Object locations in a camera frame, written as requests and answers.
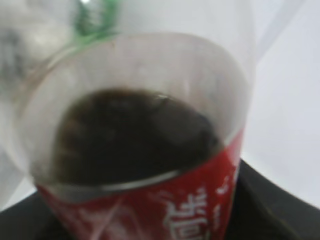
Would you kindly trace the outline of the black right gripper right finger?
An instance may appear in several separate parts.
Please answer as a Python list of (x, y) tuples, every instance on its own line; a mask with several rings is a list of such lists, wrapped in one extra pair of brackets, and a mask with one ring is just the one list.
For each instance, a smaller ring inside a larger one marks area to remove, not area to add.
[(318, 240), (320, 211), (240, 162), (226, 240)]

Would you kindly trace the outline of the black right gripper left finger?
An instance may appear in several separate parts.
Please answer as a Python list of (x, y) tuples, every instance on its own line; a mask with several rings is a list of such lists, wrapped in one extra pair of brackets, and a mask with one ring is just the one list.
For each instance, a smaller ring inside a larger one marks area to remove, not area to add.
[(65, 229), (38, 192), (0, 213), (2, 240), (64, 240)]

